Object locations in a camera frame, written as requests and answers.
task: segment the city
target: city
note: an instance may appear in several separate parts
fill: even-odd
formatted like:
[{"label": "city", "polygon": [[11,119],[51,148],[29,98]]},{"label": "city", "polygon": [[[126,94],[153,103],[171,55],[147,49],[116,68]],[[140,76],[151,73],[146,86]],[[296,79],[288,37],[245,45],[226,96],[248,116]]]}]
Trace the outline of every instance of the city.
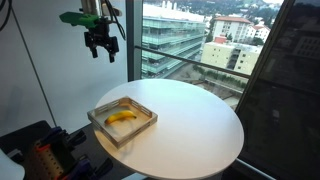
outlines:
[{"label": "city", "polygon": [[262,0],[145,1],[142,47],[243,76],[142,51],[142,78],[188,82],[235,109],[280,6]]}]

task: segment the white building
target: white building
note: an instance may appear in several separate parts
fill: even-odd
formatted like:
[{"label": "white building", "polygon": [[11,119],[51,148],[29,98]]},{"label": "white building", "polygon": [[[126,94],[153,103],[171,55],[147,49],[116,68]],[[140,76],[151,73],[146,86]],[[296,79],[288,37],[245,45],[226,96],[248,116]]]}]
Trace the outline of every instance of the white building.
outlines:
[{"label": "white building", "polygon": [[263,42],[265,43],[269,33],[270,33],[270,29],[264,25],[263,21],[261,21],[259,24],[253,26],[253,28],[256,30],[255,33],[255,38],[260,38],[263,40]]},{"label": "white building", "polygon": [[248,26],[245,42],[250,44],[252,42],[253,38],[255,37],[256,32],[257,32],[257,30],[252,25]]},{"label": "white building", "polygon": [[245,42],[247,28],[250,24],[252,23],[249,20],[241,17],[217,17],[213,27],[213,37],[231,34],[232,42]]}]

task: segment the office building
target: office building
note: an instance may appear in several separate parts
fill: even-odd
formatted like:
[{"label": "office building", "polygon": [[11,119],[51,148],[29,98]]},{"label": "office building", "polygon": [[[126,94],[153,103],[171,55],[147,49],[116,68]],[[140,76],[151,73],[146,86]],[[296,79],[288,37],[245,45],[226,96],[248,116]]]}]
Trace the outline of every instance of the office building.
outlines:
[{"label": "office building", "polygon": [[[142,46],[196,60],[204,40],[204,17],[167,6],[144,5]],[[163,78],[184,63],[151,52],[142,52],[142,78]]]}]

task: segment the building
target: building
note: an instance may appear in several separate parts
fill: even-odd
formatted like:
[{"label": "building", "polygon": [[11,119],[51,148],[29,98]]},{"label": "building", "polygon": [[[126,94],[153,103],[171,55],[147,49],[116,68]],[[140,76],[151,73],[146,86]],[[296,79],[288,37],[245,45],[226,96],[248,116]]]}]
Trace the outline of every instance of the building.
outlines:
[{"label": "building", "polygon": [[245,42],[247,28],[252,24],[249,20],[242,17],[217,17],[213,27],[213,37],[231,35],[233,42]]},{"label": "building", "polygon": [[263,40],[263,42],[265,43],[269,33],[270,33],[270,29],[264,25],[264,22],[261,21],[259,24],[253,26],[253,28],[256,30],[255,33],[255,38],[260,38]]},{"label": "building", "polygon": [[256,35],[257,30],[254,28],[254,26],[250,25],[247,28],[247,34],[246,34],[246,40],[245,42],[247,44],[251,44],[252,40],[254,39]]},{"label": "building", "polygon": [[262,47],[216,40],[204,45],[201,62],[250,75]]},{"label": "building", "polygon": [[[204,40],[204,17],[163,7],[143,5],[142,46],[196,60]],[[164,78],[184,63],[151,52],[142,52],[142,78]]]},{"label": "building", "polygon": [[320,30],[318,18],[309,18],[298,31],[300,39],[294,48],[293,55],[318,60],[320,56]]}]

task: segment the tree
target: tree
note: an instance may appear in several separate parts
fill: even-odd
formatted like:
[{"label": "tree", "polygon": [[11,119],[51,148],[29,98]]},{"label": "tree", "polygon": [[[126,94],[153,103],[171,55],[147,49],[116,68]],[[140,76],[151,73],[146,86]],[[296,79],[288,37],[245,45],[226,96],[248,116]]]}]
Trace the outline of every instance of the tree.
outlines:
[{"label": "tree", "polygon": [[206,38],[206,43],[212,42],[212,40],[213,40],[212,32],[209,32],[209,34],[207,35],[207,38]]},{"label": "tree", "polygon": [[232,41],[233,37],[232,37],[232,34],[230,33],[228,36],[227,36],[227,40],[229,41]]},{"label": "tree", "polygon": [[273,19],[273,16],[270,16],[265,22],[264,22],[264,24],[266,25],[266,26],[268,26],[268,28],[272,28],[272,25],[271,25],[271,22],[272,22],[272,19]]},{"label": "tree", "polygon": [[215,23],[214,18],[215,18],[215,15],[213,14],[212,18],[210,20],[209,33],[208,33],[207,38],[206,38],[206,43],[207,42],[212,42],[212,40],[213,40],[212,31],[213,31],[213,25]]},{"label": "tree", "polygon": [[264,42],[261,38],[253,38],[252,44],[255,46],[259,46],[259,45],[262,46],[264,45]]}]

